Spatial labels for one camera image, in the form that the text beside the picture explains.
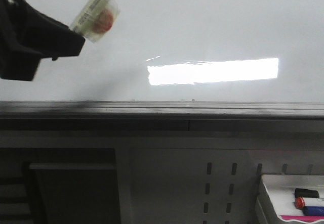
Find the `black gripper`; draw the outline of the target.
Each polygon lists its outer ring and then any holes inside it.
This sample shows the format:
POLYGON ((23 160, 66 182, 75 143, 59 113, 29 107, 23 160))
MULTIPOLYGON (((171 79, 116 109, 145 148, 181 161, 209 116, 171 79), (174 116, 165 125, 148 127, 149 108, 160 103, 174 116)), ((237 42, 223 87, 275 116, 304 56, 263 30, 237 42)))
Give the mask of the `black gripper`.
POLYGON ((39 12, 26 0, 1 0, 1 79, 32 81, 41 57, 79 56, 85 38, 39 12), (19 39, 11 15, 23 18, 19 39))

